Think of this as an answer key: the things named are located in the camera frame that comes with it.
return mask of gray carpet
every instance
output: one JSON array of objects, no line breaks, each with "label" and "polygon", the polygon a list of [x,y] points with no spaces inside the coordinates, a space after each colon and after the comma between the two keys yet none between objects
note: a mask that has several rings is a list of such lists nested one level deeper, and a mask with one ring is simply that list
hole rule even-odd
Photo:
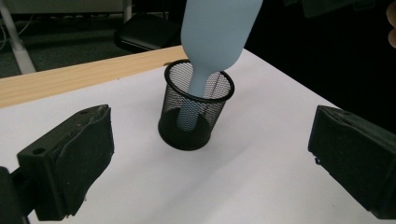
[{"label": "gray carpet", "polygon": [[[15,21],[17,30],[22,30],[29,19]],[[113,34],[122,23],[121,14],[90,17],[34,16],[20,34],[20,38],[32,58],[36,71],[45,71],[132,54],[113,43]],[[8,41],[0,51],[0,77],[20,74]]]}]

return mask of light blue bottle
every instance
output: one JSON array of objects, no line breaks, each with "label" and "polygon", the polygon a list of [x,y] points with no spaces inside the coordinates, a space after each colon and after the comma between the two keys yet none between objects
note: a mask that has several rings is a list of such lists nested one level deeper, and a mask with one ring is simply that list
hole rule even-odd
[{"label": "light blue bottle", "polygon": [[[189,94],[203,97],[208,77],[238,60],[261,6],[262,0],[187,0],[181,44],[193,68]],[[199,110],[185,102],[177,126],[192,131]]]}]

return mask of office chair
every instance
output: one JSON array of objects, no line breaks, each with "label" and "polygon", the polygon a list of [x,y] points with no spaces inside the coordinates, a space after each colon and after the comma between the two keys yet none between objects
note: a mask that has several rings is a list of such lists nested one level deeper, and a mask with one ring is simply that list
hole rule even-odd
[{"label": "office chair", "polygon": [[163,0],[163,18],[137,12],[114,33],[114,43],[133,53],[163,49],[180,45],[180,30],[181,24],[165,17]]}]

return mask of white paper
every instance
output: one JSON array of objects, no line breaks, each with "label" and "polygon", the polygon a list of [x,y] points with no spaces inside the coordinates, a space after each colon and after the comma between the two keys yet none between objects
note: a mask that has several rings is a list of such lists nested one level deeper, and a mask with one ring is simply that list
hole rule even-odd
[{"label": "white paper", "polygon": [[[307,150],[317,105],[331,103],[244,50],[226,71],[235,93],[209,143],[181,151],[158,134],[163,71],[1,109],[0,165],[12,172],[24,147],[79,110],[108,104],[115,154],[62,223],[391,223],[367,212]],[[29,219],[38,223],[34,212]]]}]

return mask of black mesh cup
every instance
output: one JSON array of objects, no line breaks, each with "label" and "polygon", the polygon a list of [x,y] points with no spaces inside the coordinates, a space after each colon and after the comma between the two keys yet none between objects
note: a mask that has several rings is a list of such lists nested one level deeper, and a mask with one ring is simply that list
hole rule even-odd
[{"label": "black mesh cup", "polygon": [[203,97],[188,94],[192,65],[188,60],[169,64],[165,69],[166,91],[158,130],[169,146],[195,150],[206,145],[234,85],[223,71],[211,74]]}]

